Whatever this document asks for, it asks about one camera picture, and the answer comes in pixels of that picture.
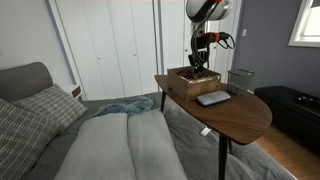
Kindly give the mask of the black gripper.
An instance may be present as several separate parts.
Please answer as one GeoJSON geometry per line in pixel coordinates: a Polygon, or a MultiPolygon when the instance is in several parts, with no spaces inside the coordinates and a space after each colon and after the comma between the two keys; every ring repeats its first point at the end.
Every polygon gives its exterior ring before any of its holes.
{"type": "Polygon", "coordinates": [[[188,56],[188,58],[190,64],[194,66],[194,73],[197,75],[208,70],[207,67],[203,65],[209,64],[210,44],[213,41],[214,35],[212,33],[205,33],[200,36],[193,34],[191,37],[192,53],[188,56]]]}

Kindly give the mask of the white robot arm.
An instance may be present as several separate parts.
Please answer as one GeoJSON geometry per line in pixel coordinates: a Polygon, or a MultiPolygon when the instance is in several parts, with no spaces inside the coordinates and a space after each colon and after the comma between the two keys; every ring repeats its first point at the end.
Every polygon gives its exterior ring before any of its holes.
{"type": "Polygon", "coordinates": [[[202,75],[203,65],[209,64],[210,44],[218,43],[224,49],[234,49],[234,38],[226,32],[203,32],[207,21],[218,21],[226,18],[233,8],[233,0],[188,0],[186,14],[196,29],[193,31],[188,56],[194,73],[202,75]]]}

